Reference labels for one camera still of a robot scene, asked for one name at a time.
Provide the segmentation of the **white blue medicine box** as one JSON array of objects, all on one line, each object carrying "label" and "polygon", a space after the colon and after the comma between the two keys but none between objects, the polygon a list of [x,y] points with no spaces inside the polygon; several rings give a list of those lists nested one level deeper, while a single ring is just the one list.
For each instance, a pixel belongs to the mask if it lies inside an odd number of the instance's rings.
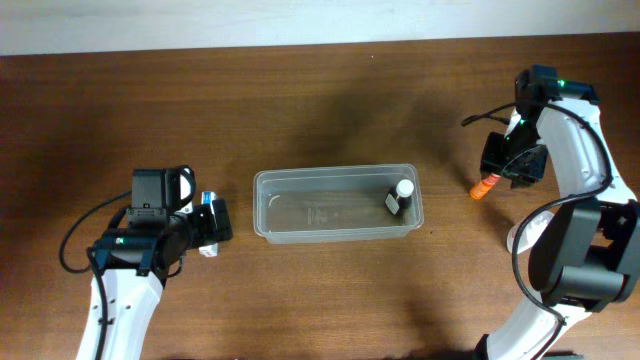
[{"label": "white blue medicine box", "polygon": [[[201,203],[213,207],[212,202],[217,199],[216,193],[213,191],[203,191],[201,195]],[[198,248],[199,253],[205,257],[216,257],[218,255],[218,244],[203,245]]]}]

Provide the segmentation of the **orange tube white cap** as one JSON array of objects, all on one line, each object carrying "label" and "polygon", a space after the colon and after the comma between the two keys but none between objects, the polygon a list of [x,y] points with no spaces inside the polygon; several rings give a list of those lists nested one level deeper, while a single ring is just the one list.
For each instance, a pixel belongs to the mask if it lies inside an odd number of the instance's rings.
[{"label": "orange tube white cap", "polygon": [[474,200],[481,200],[500,181],[500,179],[500,175],[490,173],[489,175],[483,177],[469,190],[469,195]]}]

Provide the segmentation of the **white spray bottle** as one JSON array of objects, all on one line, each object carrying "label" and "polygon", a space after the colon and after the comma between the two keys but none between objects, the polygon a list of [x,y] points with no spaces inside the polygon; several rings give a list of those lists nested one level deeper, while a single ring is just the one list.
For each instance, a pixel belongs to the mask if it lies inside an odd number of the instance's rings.
[{"label": "white spray bottle", "polygon": [[[517,253],[521,254],[522,252],[529,250],[532,248],[541,234],[544,232],[546,227],[551,222],[554,214],[551,211],[544,211],[534,217],[527,225],[524,227],[524,230],[520,236],[520,241],[518,243]],[[515,235],[521,223],[515,224],[509,231],[506,239],[506,246],[510,253],[513,252],[513,242],[515,239]]]}]

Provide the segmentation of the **dark bottle white cap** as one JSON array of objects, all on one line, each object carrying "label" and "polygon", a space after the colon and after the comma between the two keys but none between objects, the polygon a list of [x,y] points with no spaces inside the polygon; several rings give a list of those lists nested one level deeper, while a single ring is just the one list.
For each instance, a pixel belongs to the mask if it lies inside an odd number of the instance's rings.
[{"label": "dark bottle white cap", "polygon": [[411,204],[411,196],[415,185],[409,179],[400,180],[387,193],[384,204],[392,215],[399,215]]}]

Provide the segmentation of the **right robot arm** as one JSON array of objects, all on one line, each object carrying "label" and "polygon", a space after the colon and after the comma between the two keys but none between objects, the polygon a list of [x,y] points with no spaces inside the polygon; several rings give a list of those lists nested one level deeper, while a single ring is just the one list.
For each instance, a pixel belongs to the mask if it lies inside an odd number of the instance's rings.
[{"label": "right robot arm", "polygon": [[539,182],[553,166],[560,197],[514,225],[507,238],[524,298],[476,345],[476,359],[541,359],[576,323],[626,301],[639,280],[639,201],[621,178],[588,83],[534,65],[515,79],[504,133],[487,138],[479,200],[500,179]]}]

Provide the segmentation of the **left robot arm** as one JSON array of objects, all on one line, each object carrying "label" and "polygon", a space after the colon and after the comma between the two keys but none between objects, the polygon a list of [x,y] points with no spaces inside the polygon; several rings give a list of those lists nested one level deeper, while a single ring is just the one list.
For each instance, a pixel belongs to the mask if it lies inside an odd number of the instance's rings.
[{"label": "left robot arm", "polygon": [[195,203],[195,195],[187,165],[134,170],[130,204],[86,251],[93,278],[78,358],[139,358],[166,283],[187,253],[215,257],[219,243],[232,239],[224,199],[205,191]]}]

